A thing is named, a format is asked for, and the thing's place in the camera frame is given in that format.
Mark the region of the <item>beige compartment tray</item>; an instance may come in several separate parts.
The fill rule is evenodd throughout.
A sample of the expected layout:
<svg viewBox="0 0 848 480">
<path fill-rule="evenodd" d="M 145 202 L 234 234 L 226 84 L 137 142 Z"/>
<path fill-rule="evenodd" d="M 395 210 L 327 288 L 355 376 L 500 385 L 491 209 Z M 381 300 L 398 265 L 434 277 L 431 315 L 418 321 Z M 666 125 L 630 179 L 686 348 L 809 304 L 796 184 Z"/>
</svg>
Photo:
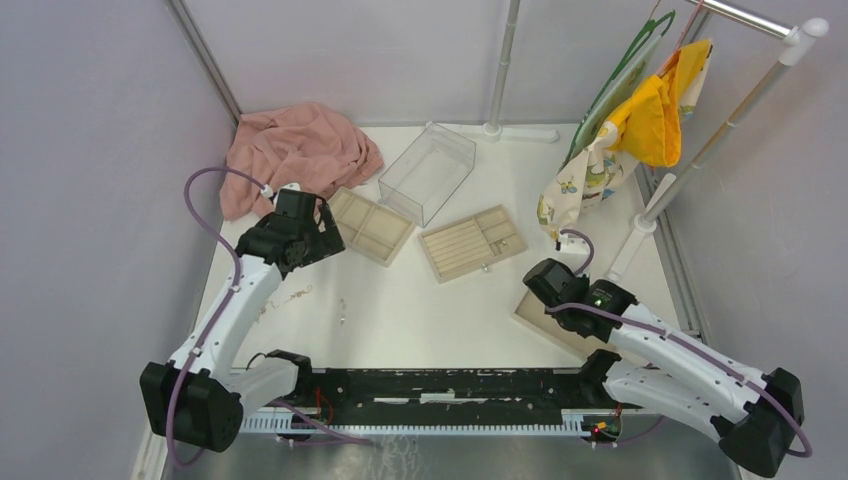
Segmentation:
<svg viewBox="0 0 848 480">
<path fill-rule="evenodd" d="M 383 267 L 392 264 L 415 227 L 406 217 L 345 187 L 328 204 L 345 245 Z"/>
</svg>

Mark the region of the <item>silver dangling earring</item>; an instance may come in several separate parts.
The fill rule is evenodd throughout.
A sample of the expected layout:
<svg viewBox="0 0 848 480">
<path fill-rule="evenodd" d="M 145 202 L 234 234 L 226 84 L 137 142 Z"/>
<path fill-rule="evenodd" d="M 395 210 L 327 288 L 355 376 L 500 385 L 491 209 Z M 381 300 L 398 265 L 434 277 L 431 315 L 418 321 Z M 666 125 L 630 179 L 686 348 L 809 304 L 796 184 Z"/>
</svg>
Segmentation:
<svg viewBox="0 0 848 480">
<path fill-rule="evenodd" d="M 501 240 L 501 241 L 492 243 L 491 247 L 493 249 L 493 252 L 496 255 L 501 255 L 504 251 L 506 251 L 508 249 L 508 243 Z"/>
</svg>

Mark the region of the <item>beige ring roll tray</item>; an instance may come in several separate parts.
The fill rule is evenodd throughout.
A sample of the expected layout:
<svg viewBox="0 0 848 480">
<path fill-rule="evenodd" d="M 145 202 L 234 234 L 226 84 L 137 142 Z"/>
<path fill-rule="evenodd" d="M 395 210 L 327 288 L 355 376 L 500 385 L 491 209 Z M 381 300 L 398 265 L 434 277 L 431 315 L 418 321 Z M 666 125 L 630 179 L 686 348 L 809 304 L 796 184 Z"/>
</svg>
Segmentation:
<svg viewBox="0 0 848 480">
<path fill-rule="evenodd" d="M 496 255 L 491 244 L 501 240 L 508 249 Z M 483 264 L 491 267 L 528 248 L 503 205 L 427 230 L 420 234 L 420 243 L 439 284 L 482 270 Z"/>
</svg>

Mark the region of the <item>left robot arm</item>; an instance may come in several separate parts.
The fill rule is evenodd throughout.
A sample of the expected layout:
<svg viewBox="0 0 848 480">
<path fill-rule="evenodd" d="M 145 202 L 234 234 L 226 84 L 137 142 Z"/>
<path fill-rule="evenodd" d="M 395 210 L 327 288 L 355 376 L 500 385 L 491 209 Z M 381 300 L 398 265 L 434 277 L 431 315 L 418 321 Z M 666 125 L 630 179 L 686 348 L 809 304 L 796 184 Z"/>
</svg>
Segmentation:
<svg viewBox="0 0 848 480">
<path fill-rule="evenodd" d="M 152 431 L 169 447 L 184 443 L 223 452 L 243 420 L 272 401 L 306 405 L 314 394 L 308 357 L 274 350 L 253 368 L 232 368 L 286 277 L 344 249 L 326 199 L 280 190 L 274 210 L 229 247 L 234 266 L 206 316 L 166 362 L 143 369 L 140 387 Z"/>
</svg>

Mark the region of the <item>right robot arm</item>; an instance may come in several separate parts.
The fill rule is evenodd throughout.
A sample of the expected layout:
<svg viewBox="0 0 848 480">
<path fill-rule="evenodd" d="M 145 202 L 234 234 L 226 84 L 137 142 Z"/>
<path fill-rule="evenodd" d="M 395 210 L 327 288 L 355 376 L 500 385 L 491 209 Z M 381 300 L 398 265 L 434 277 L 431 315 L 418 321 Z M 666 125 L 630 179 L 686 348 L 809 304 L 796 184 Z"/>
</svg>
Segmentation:
<svg viewBox="0 0 848 480">
<path fill-rule="evenodd" d="M 776 476 L 788 456 L 813 453 L 800 380 L 747 366 L 663 321 L 617 283 L 592 281 L 549 258 L 523 284 L 563 330 L 605 343 L 577 382 L 591 408 L 610 401 L 654 411 L 702 433 L 739 467 Z"/>
</svg>

